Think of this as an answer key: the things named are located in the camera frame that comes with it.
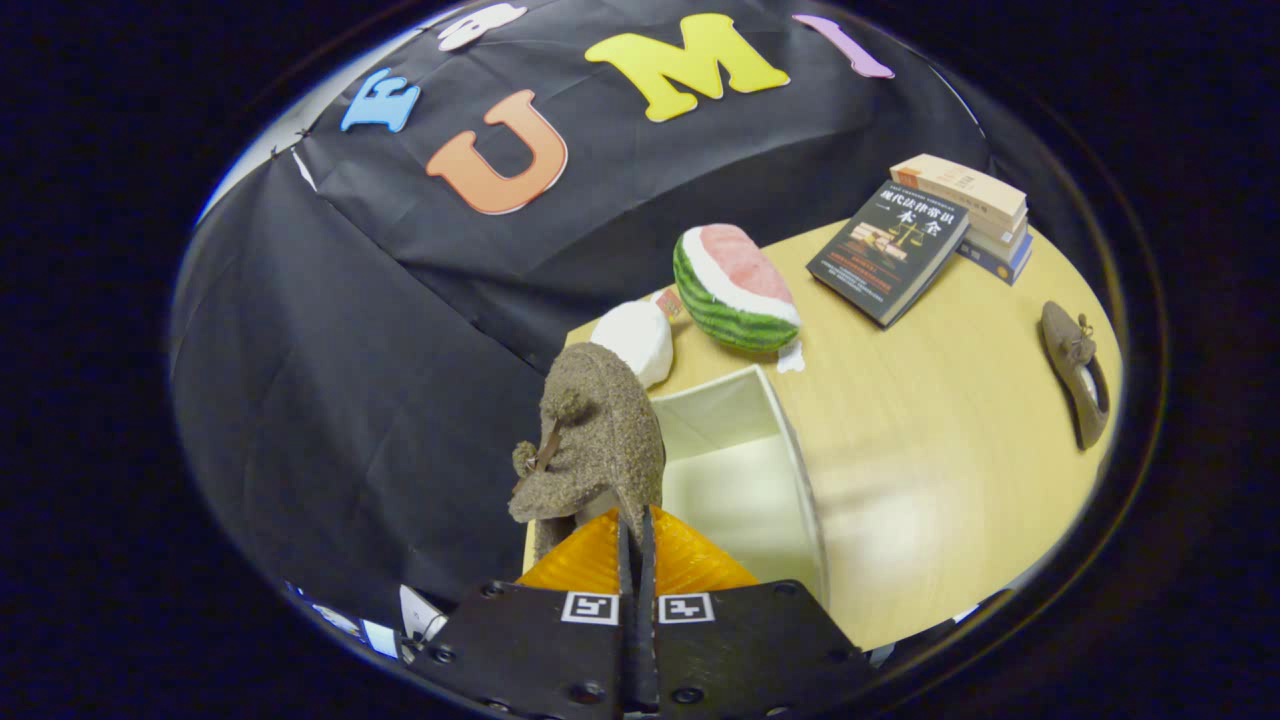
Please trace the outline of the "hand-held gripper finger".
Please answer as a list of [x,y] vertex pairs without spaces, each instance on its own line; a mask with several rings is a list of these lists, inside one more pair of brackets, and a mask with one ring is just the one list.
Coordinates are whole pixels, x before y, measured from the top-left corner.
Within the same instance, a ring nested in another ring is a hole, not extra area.
[[795,579],[756,582],[672,514],[640,547],[640,705],[658,719],[810,719],[874,679],[867,653]]
[[622,719],[643,705],[643,553],[614,533],[612,593],[486,582],[421,643],[410,671],[497,719]]

